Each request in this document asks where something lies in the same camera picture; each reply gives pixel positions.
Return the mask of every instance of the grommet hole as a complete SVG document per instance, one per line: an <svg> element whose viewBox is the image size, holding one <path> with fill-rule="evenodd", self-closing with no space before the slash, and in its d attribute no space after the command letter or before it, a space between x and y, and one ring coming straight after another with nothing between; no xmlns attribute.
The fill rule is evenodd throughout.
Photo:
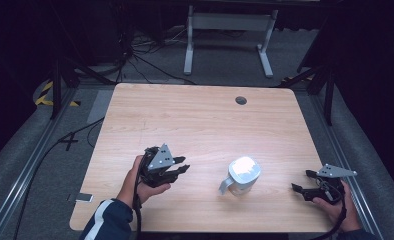
<svg viewBox="0 0 394 240"><path fill-rule="evenodd" d="M247 99L245 97L242 96L238 96L235 98L235 102L240 104L240 105L244 105L247 103Z"/></svg>

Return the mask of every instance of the table leg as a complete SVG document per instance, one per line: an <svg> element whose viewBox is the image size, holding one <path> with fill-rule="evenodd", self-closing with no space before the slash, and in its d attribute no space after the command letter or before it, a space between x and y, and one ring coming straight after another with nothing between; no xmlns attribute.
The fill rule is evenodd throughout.
<svg viewBox="0 0 394 240"><path fill-rule="evenodd" d="M332 99L334 94L334 73L332 71L329 73L327 79L327 87L325 89L325 102L324 102L324 116L327 124L332 126L331 121L331 108L332 108Z"/></svg>
<svg viewBox="0 0 394 240"><path fill-rule="evenodd" d="M187 44L187 52L185 54L185 65L184 65L184 74L190 75L191 68L193 65L193 50L194 50L194 43L193 43L193 6L189 6L188 9L188 44Z"/></svg>
<svg viewBox="0 0 394 240"><path fill-rule="evenodd" d="M277 15L278 15L278 10L272 11L271 19L269 20L268 25L266 26L265 41L263 42L263 45L262 44L257 45L260 61L262 62L263 70L265 71L265 76L267 78L273 77L273 72L268 60L268 56L266 54L266 49L268 48L268 43L269 40L271 39L272 31L274 30Z"/></svg>
<svg viewBox="0 0 394 240"><path fill-rule="evenodd" d="M61 83L61 76L60 76L60 65L59 60L53 65L53 113L51 114L50 119L56 118L57 114L59 113L62 105L62 83Z"/></svg>

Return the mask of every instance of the white mug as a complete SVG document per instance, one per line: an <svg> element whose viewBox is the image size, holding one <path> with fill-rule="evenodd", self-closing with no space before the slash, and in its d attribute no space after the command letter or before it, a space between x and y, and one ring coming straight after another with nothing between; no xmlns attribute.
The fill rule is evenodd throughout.
<svg viewBox="0 0 394 240"><path fill-rule="evenodd" d="M250 191L260 175L259 164L250 157L241 157L229 164L228 177L222 181L219 192L224 195L229 189L235 196Z"/></svg>

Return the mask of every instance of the metal frame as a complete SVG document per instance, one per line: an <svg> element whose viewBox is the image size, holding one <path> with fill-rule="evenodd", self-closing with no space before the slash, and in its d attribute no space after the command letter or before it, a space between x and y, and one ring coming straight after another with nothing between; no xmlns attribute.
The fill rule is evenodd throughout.
<svg viewBox="0 0 394 240"><path fill-rule="evenodd" d="M309 97L312 105L315 107L316 115L318 116L319 120L322 122L322 127L333 146L334 153L338 159L337 162L338 167L345 169L352 169L349 162L347 161L343 149L340 146L340 143L338 142L334 129L328 125L328 123L326 122L323 116L323 106L320 99L314 95L310 95ZM378 227L378 224L375 221L374 216L372 215L371 209L369 208L368 203L366 202L365 195L363 194L362 189L360 188L359 184L356 181L356 178L346 177L345 179L347 183L350 185L350 188L352 189L353 200L355 202L356 209L359 213L359 217L362 222L363 228L366 231L374 234L378 239L384 239Z"/></svg>
<svg viewBox="0 0 394 240"><path fill-rule="evenodd" d="M185 54L184 74L190 75L193 64L194 29L223 29L244 31L265 31L263 44L257 45L260 61L267 78L273 77L271 65L266 54L268 43L274 29L278 10L271 15L246 15L246 14L219 14L219 13L194 13L193 6L188 9L188 44Z"/></svg>
<svg viewBox="0 0 394 240"><path fill-rule="evenodd" d="M70 102L73 100L75 95L76 89L68 88L65 91L65 96L62 100L62 107L59 113L53 120L50 120L47 124L44 132L35 147L34 151L32 152L29 160L25 164L22 172L20 173L19 177L13 184L10 193L6 197L3 205L0 208L0 235L3 232L4 228L6 227L7 223L9 222L11 216L13 215L14 211L16 210L17 205L22 200L22 197L25 194L28 185L31 184L31 180L33 177L34 170L39 166L41 158L45 153L46 147L48 146L48 142L52 137L58 123L60 122L64 112L68 108Z"/></svg>

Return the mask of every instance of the metal stand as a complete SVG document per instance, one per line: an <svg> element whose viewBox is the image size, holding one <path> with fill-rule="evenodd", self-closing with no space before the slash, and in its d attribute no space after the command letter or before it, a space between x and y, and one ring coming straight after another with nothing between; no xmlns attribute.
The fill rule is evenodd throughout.
<svg viewBox="0 0 394 240"><path fill-rule="evenodd" d="M334 93L334 72L331 66L325 65L325 66L311 68L293 77L291 80L287 82L282 82L280 85L274 86L272 88L289 88L292 85L312 75L314 75L314 77L306 90L310 95L317 95L319 94L325 83L327 84L326 92L325 92L325 101L324 101L324 116L328 125L332 126L331 108L332 108L332 98Z"/></svg>
<svg viewBox="0 0 394 240"><path fill-rule="evenodd" d="M53 113L50 119L54 119L57 114L60 112L62 108L62 81L63 78L66 86L68 88L76 88L79 85L79 79L74 69L78 68L82 72L88 74L89 76L97 79L103 84L116 84L109 79L101 76L97 72L91 70L90 68L83 66L82 64L76 62L73 59L66 57L65 48L61 46L60 41L57 38L57 35L51 30L51 24L48 23L48 20L45 16L43 16L42 11L40 11L39 1L37 0L29 0L30 6L32 10L36 14L37 19L41 23L41 28L45 33L48 42L50 43L50 47L53 50L54 54L54 62L53 62Z"/></svg>
<svg viewBox="0 0 394 240"><path fill-rule="evenodd" d="M219 14L219 13L194 13L193 6L188 9L188 45L185 54L184 74L190 75L193 64L193 30L194 29L222 29L243 31L265 31L263 44L257 45L260 61L262 62L265 76L273 77L266 49L274 29L278 11L271 15L245 15L245 14Z"/></svg>

